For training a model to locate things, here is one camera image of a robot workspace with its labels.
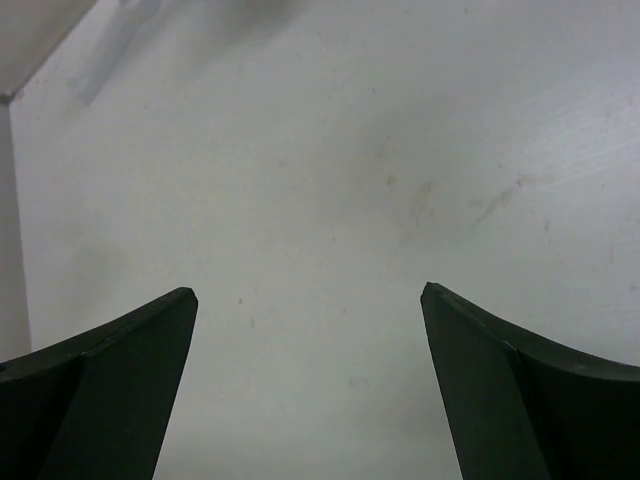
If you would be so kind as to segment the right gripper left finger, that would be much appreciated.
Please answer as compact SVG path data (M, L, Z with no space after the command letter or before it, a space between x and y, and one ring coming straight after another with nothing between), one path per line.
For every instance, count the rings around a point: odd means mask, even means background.
M177 288L1 365L4 479L150 479L198 309Z

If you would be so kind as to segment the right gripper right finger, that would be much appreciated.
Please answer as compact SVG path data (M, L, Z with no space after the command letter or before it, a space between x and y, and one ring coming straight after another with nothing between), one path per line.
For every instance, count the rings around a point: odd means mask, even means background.
M437 283L421 307L463 478L638 478L638 367L549 340Z

